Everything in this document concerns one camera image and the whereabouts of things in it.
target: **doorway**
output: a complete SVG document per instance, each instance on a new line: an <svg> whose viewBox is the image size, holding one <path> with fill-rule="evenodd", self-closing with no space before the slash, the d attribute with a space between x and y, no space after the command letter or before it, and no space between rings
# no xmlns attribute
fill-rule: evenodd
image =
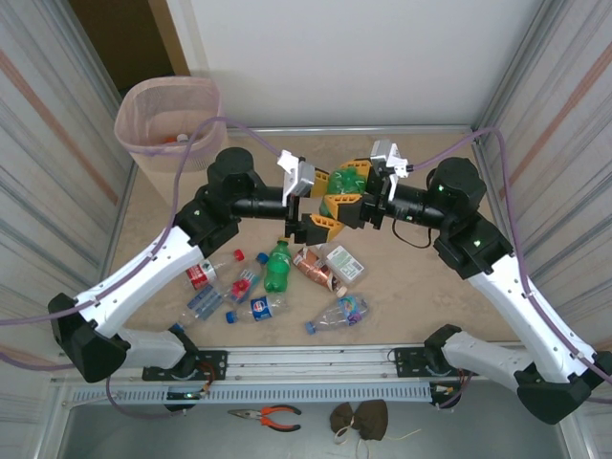
<svg viewBox="0 0 612 459"><path fill-rule="evenodd" d="M184 58L180 46L172 46L178 37L165 0L69 0L69 4L122 96L146 79L188 75L186 65L177 63Z"/></svg>

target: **pliers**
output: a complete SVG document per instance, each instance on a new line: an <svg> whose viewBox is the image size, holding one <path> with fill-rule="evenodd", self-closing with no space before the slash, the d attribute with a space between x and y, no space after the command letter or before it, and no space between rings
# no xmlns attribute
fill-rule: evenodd
<svg viewBox="0 0 612 459"><path fill-rule="evenodd" d="M299 424L295 424L293 426L283 426L282 424L277 424L266 417L266 415L275 413L277 411L288 411L297 415L302 414L302 412L295 406L290 406L288 404L265 406L259 411L255 409L231 409L230 411L228 411L228 413L233 414L234 416L238 416L239 418L258 419L262 426L268 426L269 428L277 430L279 432L295 432L296 430L301 429L301 425Z"/></svg>

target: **black cable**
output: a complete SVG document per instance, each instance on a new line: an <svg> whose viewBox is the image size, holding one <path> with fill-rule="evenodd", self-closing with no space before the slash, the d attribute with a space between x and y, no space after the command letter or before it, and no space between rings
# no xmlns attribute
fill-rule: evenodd
<svg viewBox="0 0 612 459"><path fill-rule="evenodd" d="M391 230L393 231L393 235L395 237L397 237L398 239L400 239L402 242L406 242L406 244L408 246L412 246L415 249L427 249L429 247L431 247L431 228L429 228L427 230L427 244L425 246L417 246L416 244L412 244L411 242L406 241L405 239L402 238L402 236L400 236L398 234L398 232L395 230L395 224L397 223L398 219L394 218L393 219L393 223L391 224Z"/></svg>

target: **beige floor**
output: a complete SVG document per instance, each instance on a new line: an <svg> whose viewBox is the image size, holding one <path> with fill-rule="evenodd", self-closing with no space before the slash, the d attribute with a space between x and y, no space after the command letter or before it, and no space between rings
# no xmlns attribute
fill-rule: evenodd
<svg viewBox="0 0 612 459"><path fill-rule="evenodd" d="M404 157L413 163L423 161L461 138L458 134L426 134L386 136L398 144ZM268 138L275 146L304 156L312 164L326 170L353 158L369 156L374 136L308 136ZM273 155L251 139L231 139L230 143L248 148L255 157L255 167L268 185L280 186L282 173ZM462 155L471 156L468 147ZM193 195L198 174L191 174L182 183L182 203ZM424 186L426 171L419 171L405 180L413 186ZM318 202L303 206L312 211ZM149 243L164 227L169 207L140 170L132 191L120 235L115 268L128 261ZM487 203L481 211L490 216ZM312 283L297 270L292 270L287 293L291 310L279 317L259 323L226 324L224 305L208 321L188 329L199 346L264 346L323 344L382 344L418 342L445 323L459 325L476 337L486 340L514 340L515 336L491 304L467 282L448 269L434 249L416 250L393 237L390 220L380 231L371 228L345 229L337 240L366 266L369 273L354 292L365 294L371 304L371 316L350 329L308 336L304 322L313 318L334 297ZM283 231L282 222L243 220L240 233L222 249L242 249L248 258L259 251L273 248L275 238ZM426 230L400 224L398 232L415 243L426 241ZM137 329L163 330L177 318L193 293L179 278L154 295L128 321ZM263 293L261 286L256 292Z"/></svg>

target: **green bottle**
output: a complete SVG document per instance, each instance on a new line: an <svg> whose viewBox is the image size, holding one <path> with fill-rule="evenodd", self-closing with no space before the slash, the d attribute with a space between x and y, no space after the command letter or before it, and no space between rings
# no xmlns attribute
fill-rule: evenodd
<svg viewBox="0 0 612 459"><path fill-rule="evenodd" d="M357 173L355 167L347 167L345 169L337 169L329 174L329 184L325 194L363 194L365 192L366 177L362 177ZM324 217L331 217L332 214L321 201L318 208L318 213Z"/></svg>
<svg viewBox="0 0 612 459"><path fill-rule="evenodd" d="M264 288L268 293L287 290L287 276L291 267L291 253L288 246L289 240L281 237L270 252L268 273L264 279Z"/></svg>

